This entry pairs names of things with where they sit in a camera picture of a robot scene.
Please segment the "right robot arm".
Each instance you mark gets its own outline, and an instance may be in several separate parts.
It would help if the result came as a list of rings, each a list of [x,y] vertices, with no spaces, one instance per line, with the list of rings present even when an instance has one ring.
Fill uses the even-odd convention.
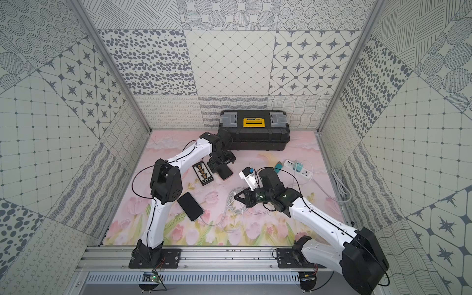
[[[302,259],[341,274],[360,295],[372,294],[388,277],[389,263],[371,230],[357,230],[332,218],[311,204],[300,190],[285,187],[273,167],[246,167],[239,176],[248,187],[236,194],[235,200],[247,208],[272,204],[275,211],[301,222],[328,242],[328,246],[322,246],[310,237],[301,238],[294,249]]]

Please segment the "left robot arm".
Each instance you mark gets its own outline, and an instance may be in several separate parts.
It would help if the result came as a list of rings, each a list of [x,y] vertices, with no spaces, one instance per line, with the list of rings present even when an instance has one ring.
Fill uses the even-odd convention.
[[[158,267],[162,262],[163,232],[168,214],[173,202],[183,193],[183,175],[208,156],[208,168],[211,172],[227,179],[232,175],[232,170],[227,165],[236,161],[231,144],[232,137],[227,131],[219,131],[217,134],[205,132],[199,139],[190,141],[176,156],[167,160],[158,159],[154,165],[144,168],[153,169],[149,184],[151,192],[148,197],[151,201],[151,211],[146,230],[132,251],[129,268]]]

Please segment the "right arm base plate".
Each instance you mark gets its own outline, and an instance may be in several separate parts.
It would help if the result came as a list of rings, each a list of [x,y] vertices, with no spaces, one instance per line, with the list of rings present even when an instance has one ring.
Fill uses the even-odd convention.
[[[314,269],[315,264],[308,262],[299,250],[276,248],[272,252],[279,269]]]

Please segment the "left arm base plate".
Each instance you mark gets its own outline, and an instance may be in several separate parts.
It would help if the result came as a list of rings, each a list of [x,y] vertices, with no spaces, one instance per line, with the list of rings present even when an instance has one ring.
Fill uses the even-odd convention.
[[[177,269],[181,249],[165,248],[150,250],[149,248],[134,249],[129,262],[129,269]]]

